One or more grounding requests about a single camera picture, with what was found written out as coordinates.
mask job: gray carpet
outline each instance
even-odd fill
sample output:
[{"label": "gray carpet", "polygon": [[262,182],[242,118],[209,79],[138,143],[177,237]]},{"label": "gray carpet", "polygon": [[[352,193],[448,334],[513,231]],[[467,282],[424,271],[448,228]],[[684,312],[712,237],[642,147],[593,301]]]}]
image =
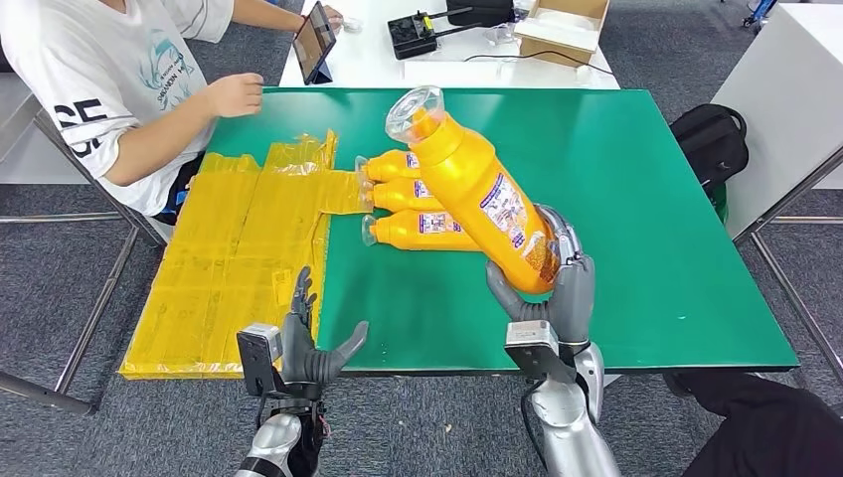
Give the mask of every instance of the gray carpet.
[{"label": "gray carpet", "polygon": [[[745,2],[614,0],[601,44],[624,87],[650,89],[665,117],[711,98],[752,41]],[[209,80],[280,78],[288,36],[235,27],[191,45]],[[6,186],[0,215],[106,210],[88,187]],[[843,194],[815,192],[794,214],[843,215]],[[774,226],[764,236],[817,319],[843,347],[843,238],[834,228]],[[51,386],[119,250],[122,223],[0,227],[0,369]],[[748,268],[802,363],[770,376],[827,402],[843,390],[751,247]],[[249,447],[255,402],[232,381],[128,382],[114,374],[160,250],[140,242],[73,386],[102,397],[76,417],[0,394],[0,473],[9,476],[231,475]],[[323,475],[540,475],[517,410],[518,377],[343,379],[327,392],[333,435]],[[718,420],[667,393],[657,376],[609,386],[601,430],[624,475],[679,475]]]}]

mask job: cardboard box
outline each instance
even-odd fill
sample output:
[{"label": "cardboard box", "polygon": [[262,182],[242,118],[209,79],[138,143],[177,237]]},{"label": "cardboard box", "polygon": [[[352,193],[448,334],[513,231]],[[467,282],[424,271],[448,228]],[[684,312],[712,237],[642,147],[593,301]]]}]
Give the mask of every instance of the cardboard box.
[{"label": "cardboard box", "polygon": [[578,67],[597,50],[608,0],[536,0],[530,15],[515,26],[521,55],[552,51],[537,59]]}]

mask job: green table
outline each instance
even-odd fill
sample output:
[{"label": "green table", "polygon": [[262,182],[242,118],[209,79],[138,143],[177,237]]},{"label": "green table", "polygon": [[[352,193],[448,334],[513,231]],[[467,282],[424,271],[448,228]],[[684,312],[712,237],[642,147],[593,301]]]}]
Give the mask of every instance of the green table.
[{"label": "green table", "polygon": [[[262,113],[221,120],[209,151],[262,162],[271,142],[331,128],[337,169],[352,169],[358,154],[400,147],[384,119],[404,92],[268,88]],[[797,365],[649,93],[453,89],[444,97],[533,201],[571,221],[593,256],[591,338],[608,373]],[[369,320],[352,373],[515,369],[484,255],[366,247],[360,229],[360,216],[332,219],[319,347]]]}]

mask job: person's hand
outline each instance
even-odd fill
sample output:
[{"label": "person's hand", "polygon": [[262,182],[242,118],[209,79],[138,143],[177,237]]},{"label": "person's hand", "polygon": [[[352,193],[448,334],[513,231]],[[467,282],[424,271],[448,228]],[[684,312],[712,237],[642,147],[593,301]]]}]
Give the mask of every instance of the person's hand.
[{"label": "person's hand", "polygon": [[215,117],[245,116],[260,112],[262,86],[260,75],[243,73],[217,79],[202,94]]},{"label": "person's hand", "polygon": [[337,32],[340,28],[342,28],[343,17],[342,14],[331,7],[324,7],[325,8],[325,15],[328,16],[328,23],[331,25],[331,29],[334,32]]}]

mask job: black router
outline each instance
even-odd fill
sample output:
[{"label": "black router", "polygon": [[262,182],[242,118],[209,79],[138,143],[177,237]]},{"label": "black router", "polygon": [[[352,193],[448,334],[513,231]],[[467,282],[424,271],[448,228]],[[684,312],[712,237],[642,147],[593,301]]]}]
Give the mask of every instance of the black router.
[{"label": "black router", "polygon": [[390,29],[390,37],[393,40],[393,51],[396,54],[396,59],[404,60],[434,52],[436,50],[436,39],[439,37],[464,32],[465,30],[481,26],[482,23],[478,22],[439,33],[433,30],[433,22],[430,19],[458,15],[460,13],[470,12],[473,9],[473,7],[465,7],[435,15],[428,15],[427,12],[416,11],[415,15],[390,20],[387,22],[387,26]]}]

